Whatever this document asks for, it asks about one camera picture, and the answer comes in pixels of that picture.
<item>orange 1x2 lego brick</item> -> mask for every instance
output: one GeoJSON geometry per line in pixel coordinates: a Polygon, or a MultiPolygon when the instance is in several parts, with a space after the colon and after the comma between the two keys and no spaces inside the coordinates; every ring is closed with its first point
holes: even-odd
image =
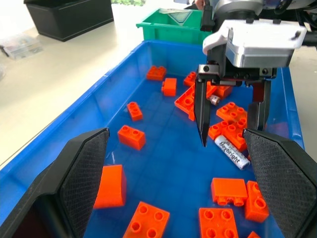
{"type": "Polygon", "coordinates": [[[247,128],[247,121],[242,118],[222,130],[224,135],[239,151],[247,149],[247,143],[242,137],[243,129],[247,128]]]}
{"type": "Polygon", "coordinates": [[[238,238],[232,209],[200,208],[201,238],[238,238]]]}
{"type": "Polygon", "coordinates": [[[127,105],[128,111],[131,115],[132,121],[142,120],[143,114],[136,102],[131,102],[127,105]]]}
{"type": "Polygon", "coordinates": [[[118,137],[122,144],[130,146],[136,150],[141,150],[145,145],[145,133],[127,125],[124,125],[118,131],[118,137]]]}
{"type": "MultiPolygon", "coordinates": [[[[216,86],[212,86],[210,82],[207,83],[206,97],[210,97],[216,86]]],[[[195,85],[191,86],[185,93],[183,93],[176,101],[175,106],[180,110],[188,114],[188,118],[192,121],[195,120],[194,116],[194,97],[195,97],[195,85]]]]}
{"type": "Polygon", "coordinates": [[[187,75],[187,77],[184,79],[184,85],[191,87],[195,84],[195,80],[196,80],[196,73],[190,72],[187,75]]]}
{"type": "Polygon", "coordinates": [[[232,92],[233,87],[231,86],[217,86],[217,90],[214,92],[214,95],[218,96],[223,100],[228,97],[232,92]]]}
{"type": "Polygon", "coordinates": [[[94,208],[124,206],[126,188],[127,179],[122,165],[104,166],[94,208]]]}
{"type": "Polygon", "coordinates": [[[163,66],[160,66],[160,67],[152,66],[147,73],[147,79],[163,81],[165,75],[166,75],[166,68],[164,68],[163,66]]]}
{"type": "Polygon", "coordinates": [[[161,238],[169,212],[140,202],[123,238],[161,238]]]}
{"type": "Polygon", "coordinates": [[[233,102],[218,109],[216,114],[223,120],[239,121],[240,119],[245,119],[247,121],[247,112],[233,102]]]}
{"type": "Polygon", "coordinates": [[[237,178],[213,178],[211,195],[213,202],[218,205],[227,205],[229,202],[237,207],[243,206],[248,198],[244,180],[237,178]]]}
{"type": "Polygon", "coordinates": [[[248,199],[245,206],[245,218],[262,223],[269,216],[269,211],[259,190],[258,183],[248,181],[247,190],[248,199]]]}
{"type": "Polygon", "coordinates": [[[162,85],[162,92],[164,96],[176,96],[176,78],[167,78],[162,85]]]}
{"type": "Polygon", "coordinates": [[[248,236],[248,238],[261,238],[257,233],[251,232],[248,236]]]}
{"type": "Polygon", "coordinates": [[[233,121],[222,121],[219,122],[215,125],[212,125],[209,128],[208,135],[210,136],[211,139],[215,140],[218,136],[222,134],[223,129],[225,129],[227,126],[233,124],[233,121]]]}

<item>bin floor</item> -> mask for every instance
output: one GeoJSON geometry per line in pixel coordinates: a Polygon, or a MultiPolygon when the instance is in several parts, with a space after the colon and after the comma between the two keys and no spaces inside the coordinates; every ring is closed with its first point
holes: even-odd
{"type": "MultiPolygon", "coordinates": [[[[174,101],[188,89],[184,77],[177,77],[176,97],[165,97],[162,82],[145,80],[127,100],[137,102],[144,119],[132,122],[126,106],[109,125],[110,139],[105,165],[122,164],[127,177],[125,206],[94,210],[85,238],[121,238],[140,201],[170,212],[163,237],[200,237],[198,210],[220,207],[211,200],[212,178],[255,180],[252,167],[240,171],[209,138],[207,148],[201,144],[196,123],[175,107],[174,101]],[[123,125],[144,131],[146,145],[136,151],[118,141],[123,125]]],[[[220,122],[216,109],[230,101],[247,109],[252,100],[250,88],[234,88],[231,95],[211,110],[211,125],[220,122]]],[[[251,231],[264,236],[270,216],[263,224],[244,219],[244,207],[232,208],[239,237],[251,231]]]]}

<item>person's hand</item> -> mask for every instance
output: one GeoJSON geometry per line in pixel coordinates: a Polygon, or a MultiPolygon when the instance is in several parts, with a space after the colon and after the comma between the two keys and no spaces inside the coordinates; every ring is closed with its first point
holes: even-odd
{"type": "Polygon", "coordinates": [[[199,10],[203,10],[205,6],[205,1],[204,0],[195,0],[195,4],[199,10]]]}

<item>battery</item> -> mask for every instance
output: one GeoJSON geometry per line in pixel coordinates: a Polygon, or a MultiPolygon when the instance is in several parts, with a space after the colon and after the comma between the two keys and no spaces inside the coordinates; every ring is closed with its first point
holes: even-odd
{"type": "Polygon", "coordinates": [[[214,142],[240,170],[250,165],[250,161],[223,135],[218,136],[214,142]]]}

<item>plastic container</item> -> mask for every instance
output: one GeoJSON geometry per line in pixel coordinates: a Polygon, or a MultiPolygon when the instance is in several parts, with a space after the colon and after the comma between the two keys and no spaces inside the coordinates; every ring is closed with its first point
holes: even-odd
{"type": "Polygon", "coordinates": [[[25,0],[39,34],[68,41],[113,21],[110,0],[25,0]]]}
{"type": "Polygon", "coordinates": [[[200,31],[202,11],[188,10],[192,13],[180,26],[168,14],[159,12],[160,9],[149,15],[137,27],[143,27],[144,40],[163,40],[172,42],[202,45],[203,40],[210,32],[200,31]]]}
{"type": "MultiPolygon", "coordinates": [[[[123,207],[94,210],[84,237],[122,237],[140,201],[170,212],[164,237],[199,237],[199,208],[217,207],[211,198],[212,178],[255,180],[252,166],[239,170],[210,138],[207,148],[203,147],[196,123],[174,105],[188,89],[184,78],[205,61],[199,46],[141,43],[0,171],[0,224],[69,139],[106,126],[110,138],[105,165],[123,165],[127,200],[123,207]],[[145,79],[152,65],[166,67],[166,77],[177,78],[176,97],[164,96],[161,82],[145,79]],[[130,102],[140,106],[143,120],[132,121],[126,107],[130,102]],[[117,132],[123,125],[145,132],[146,144],[140,151],[119,143],[117,132]]],[[[234,88],[230,96],[212,107],[211,124],[221,121],[216,109],[230,101],[246,109],[251,100],[251,88],[234,88]]],[[[271,101],[267,131],[303,147],[289,69],[278,70],[272,81],[271,101]]],[[[245,220],[243,208],[228,207],[234,211],[240,237],[251,231],[260,237],[283,237],[272,216],[259,224],[245,220]]]]}
{"type": "Polygon", "coordinates": [[[14,60],[29,57],[43,50],[42,44],[37,39],[26,34],[0,40],[0,45],[1,50],[14,60]]]}

